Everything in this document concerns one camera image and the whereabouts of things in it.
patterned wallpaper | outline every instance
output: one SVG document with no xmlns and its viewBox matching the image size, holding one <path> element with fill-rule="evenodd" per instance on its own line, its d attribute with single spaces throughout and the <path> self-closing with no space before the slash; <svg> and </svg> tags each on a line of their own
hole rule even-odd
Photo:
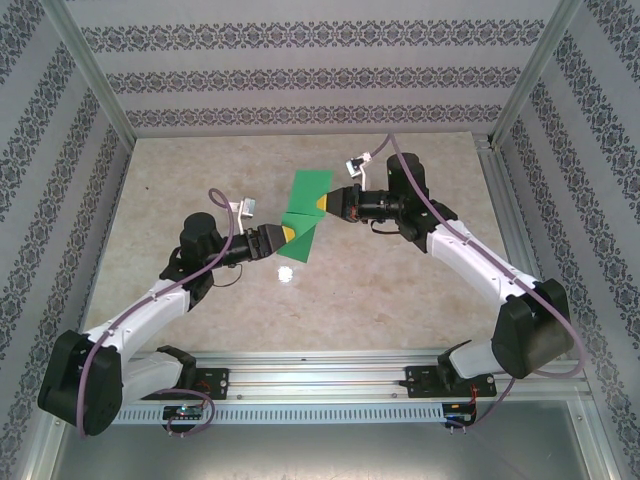
<svg viewBox="0 0 640 480">
<path fill-rule="evenodd" d="M 622 478 L 640 478 L 639 13 L 585 1 L 502 145 L 538 266 L 567 287 Z"/>
<path fill-rule="evenodd" d="M 489 133 L 558 0 L 71 1 L 139 136 Z"/>
<path fill-rule="evenodd" d="M 0 478 L 59 333 L 78 328 L 129 155 L 35 0 L 0 1 Z"/>
</svg>

black bracket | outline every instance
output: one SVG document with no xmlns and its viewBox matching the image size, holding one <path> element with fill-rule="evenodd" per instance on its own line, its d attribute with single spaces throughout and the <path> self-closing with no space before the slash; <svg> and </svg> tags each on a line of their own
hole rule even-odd
<svg viewBox="0 0 640 480">
<path fill-rule="evenodd" d="M 189 390 L 202 392 L 211 400 L 226 400 L 229 390 L 229 369 L 196 368 L 195 378 Z M 200 400 L 200 397 L 182 393 L 152 393 L 142 400 Z"/>
<path fill-rule="evenodd" d="M 406 387 L 409 398 L 471 397 L 474 387 L 477 397 L 495 397 L 497 394 L 493 375 L 461 379 L 447 387 L 438 376 L 437 369 L 436 365 L 406 367 L 406 380 L 399 384 Z"/>
<path fill-rule="evenodd" d="M 462 428 L 473 425 L 478 416 L 478 410 L 475 402 L 470 403 L 443 403 L 442 413 L 446 419 L 451 419 L 451 422 L 445 421 L 445 428 Z"/>
</svg>

robotic arm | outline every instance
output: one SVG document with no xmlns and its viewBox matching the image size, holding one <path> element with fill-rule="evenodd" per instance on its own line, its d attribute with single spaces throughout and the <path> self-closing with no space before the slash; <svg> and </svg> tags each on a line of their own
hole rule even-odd
<svg viewBox="0 0 640 480">
<path fill-rule="evenodd" d="M 429 198 L 424 167 L 418 157 L 409 153 L 403 156 L 412 180 Z M 363 155 L 347 162 L 352 178 L 362 177 L 366 185 L 364 168 L 370 161 L 371 156 Z M 437 367 L 432 367 L 437 375 L 434 372 L 419 380 L 426 385 L 422 389 L 426 392 L 422 398 L 440 397 L 442 392 L 466 394 L 469 385 L 479 384 L 477 377 L 485 377 L 486 380 L 488 373 L 505 371 L 515 378 L 524 378 L 573 347 L 573 339 L 567 330 L 514 278 L 568 319 L 567 296 L 558 282 L 539 282 L 498 255 L 491 253 L 491 260 L 488 260 L 471 248 L 470 241 L 476 245 L 481 245 L 480 242 L 453 211 L 431 200 L 447 225 L 436 218 L 417 195 L 396 155 L 388 159 L 387 173 L 388 190 L 370 191 L 355 184 L 326 194 L 318 200 L 318 207 L 351 223 L 394 221 L 398 226 L 397 233 L 423 253 L 440 259 L 457 271 L 485 298 L 497 315 L 490 341 L 464 342 L 440 355 Z M 253 205 L 251 199 L 235 204 L 239 223 L 242 218 L 252 216 Z M 294 236 L 293 230 L 280 225 L 265 224 L 246 231 L 241 227 L 241 232 L 232 237 L 228 250 L 215 268 L 266 258 Z M 104 431 L 122 406 L 154 392 L 167 388 L 198 390 L 196 361 L 188 353 L 164 346 L 142 360 L 131 361 L 131 358 L 154 334 L 204 298 L 213 286 L 213 273 L 208 271 L 168 293 L 158 292 L 209 265 L 227 241 L 228 238 L 223 239 L 216 229 L 211 215 L 196 213 L 189 216 L 180 234 L 180 246 L 172 252 L 159 280 L 142 297 L 148 303 L 123 320 L 120 320 L 120 314 L 83 334 L 69 330 L 58 338 L 38 395 L 38 406 L 76 425 L 80 378 L 92 349 L 97 354 L 89 367 L 90 374 L 85 374 L 87 384 L 82 417 L 88 435 Z M 116 321 L 122 323 L 114 329 L 112 325 Z M 99 344 L 105 332 L 109 337 L 96 349 L 95 345 Z M 222 393 L 226 394 L 226 386 L 222 383 L 220 386 Z M 214 392 L 201 393 L 215 398 Z"/>
<path fill-rule="evenodd" d="M 265 224 L 255 230 L 243 230 L 233 236 L 215 268 L 266 258 L 294 236 L 293 230 L 280 225 Z M 153 297 L 153 301 L 129 315 L 117 330 L 110 330 L 111 325 L 122 313 L 83 334 L 69 330 L 58 338 L 38 395 L 38 406 L 76 425 L 81 370 L 88 352 L 105 331 L 110 337 L 94 357 L 85 391 L 83 423 L 88 435 L 104 431 L 121 407 L 132 401 L 166 388 L 194 389 L 195 359 L 177 348 L 164 346 L 142 360 L 132 362 L 131 358 L 153 335 L 204 298 L 213 286 L 213 273 L 202 274 L 164 295 L 156 296 L 157 292 L 208 265 L 225 241 L 211 215 L 202 212 L 190 215 L 180 234 L 180 247 L 171 254 L 160 279 L 142 297 Z"/>
<path fill-rule="evenodd" d="M 424 167 L 418 157 L 411 153 L 404 153 L 403 157 L 420 190 L 429 198 Z M 352 164 L 351 176 L 361 167 L 362 162 Z M 524 378 L 573 347 L 569 333 L 542 305 L 468 245 L 470 240 L 482 244 L 453 211 L 431 200 L 438 213 L 466 240 L 453 235 L 427 209 L 397 155 L 387 160 L 387 175 L 388 190 L 364 191 L 355 184 L 328 193 L 318 201 L 318 207 L 352 223 L 394 221 L 403 238 L 458 272 L 493 307 L 498 320 L 491 341 L 465 342 L 439 357 L 438 377 L 442 386 L 452 390 L 456 384 L 478 375 L 501 371 Z M 495 253 L 491 252 L 491 256 L 569 318 L 566 292 L 558 282 L 539 282 Z"/>
</svg>

green paper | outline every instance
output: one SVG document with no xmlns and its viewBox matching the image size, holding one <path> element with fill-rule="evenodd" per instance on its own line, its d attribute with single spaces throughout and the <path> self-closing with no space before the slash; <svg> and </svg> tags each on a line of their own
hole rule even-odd
<svg viewBox="0 0 640 480">
<path fill-rule="evenodd" d="M 293 228 L 296 237 L 278 250 L 280 255 L 307 263 L 315 227 L 322 217 L 285 213 L 282 215 L 282 225 Z"/>
<path fill-rule="evenodd" d="M 295 240 L 280 248 L 278 254 L 293 258 L 299 262 L 307 263 L 309 254 L 311 253 L 311 244 L 313 243 L 313 234 L 315 231 L 316 227 L 311 227 L 311 229 L 302 234 L 300 238 L 296 237 Z"/>
<path fill-rule="evenodd" d="M 316 207 L 316 202 L 331 189 L 332 177 L 332 170 L 298 170 L 287 212 L 324 217 L 326 212 Z"/>
</svg>

beige tabletop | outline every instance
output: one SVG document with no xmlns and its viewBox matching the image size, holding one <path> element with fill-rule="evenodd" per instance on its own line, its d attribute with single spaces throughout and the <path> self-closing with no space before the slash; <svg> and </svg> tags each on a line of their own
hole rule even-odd
<svg viewBox="0 0 640 480">
<path fill-rule="evenodd" d="M 447 204 L 487 246 L 504 247 L 469 133 L 398 135 L 425 165 L 431 197 Z M 110 319 L 157 280 L 184 219 L 206 211 L 226 235 L 215 186 L 231 201 L 257 200 L 246 226 L 280 223 L 297 169 L 334 170 L 332 189 L 352 185 L 345 161 L 383 135 L 261 136 L 139 140 L 91 301 L 86 328 Z M 390 146 L 368 168 L 386 189 Z M 279 272 L 289 267 L 289 282 Z M 238 269 L 215 272 L 216 283 Z M 327 215 L 307 264 L 279 255 L 244 265 L 240 282 L 212 288 L 191 312 L 145 345 L 188 352 L 445 348 L 486 339 L 495 315 L 467 283 L 399 236 L 371 233 Z"/>
</svg>

